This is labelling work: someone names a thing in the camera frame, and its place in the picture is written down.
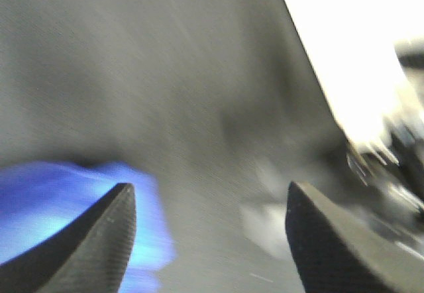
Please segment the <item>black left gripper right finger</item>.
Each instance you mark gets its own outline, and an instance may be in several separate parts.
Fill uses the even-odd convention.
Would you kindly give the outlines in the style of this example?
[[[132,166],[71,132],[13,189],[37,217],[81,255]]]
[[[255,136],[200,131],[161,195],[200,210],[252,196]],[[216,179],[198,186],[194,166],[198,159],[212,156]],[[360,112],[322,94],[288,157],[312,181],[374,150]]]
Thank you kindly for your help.
[[[306,292],[422,292],[423,255],[308,183],[288,188],[286,235]]]

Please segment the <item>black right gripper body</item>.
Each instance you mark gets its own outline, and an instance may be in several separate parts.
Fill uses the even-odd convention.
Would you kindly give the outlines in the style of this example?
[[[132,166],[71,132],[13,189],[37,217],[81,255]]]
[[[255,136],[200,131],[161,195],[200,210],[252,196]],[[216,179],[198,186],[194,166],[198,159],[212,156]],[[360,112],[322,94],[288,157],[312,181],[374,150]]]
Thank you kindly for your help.
[[[346,160],[362,183],[379,197],[376,217],[395,232],[423,239],[423,41],[395,44],[406,77],[398,89],[401,109],[384,117],[390,140],[370,152],[349,145]]]

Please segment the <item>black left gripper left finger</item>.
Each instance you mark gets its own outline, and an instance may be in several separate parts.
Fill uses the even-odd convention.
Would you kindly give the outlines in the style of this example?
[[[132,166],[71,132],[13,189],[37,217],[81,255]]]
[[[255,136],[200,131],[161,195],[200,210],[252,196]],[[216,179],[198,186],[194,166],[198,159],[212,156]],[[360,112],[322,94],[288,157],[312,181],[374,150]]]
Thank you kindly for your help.
[[[117,184],[62,230],[1,265],[2,292],[118,292],[136,233],[132,184]]]

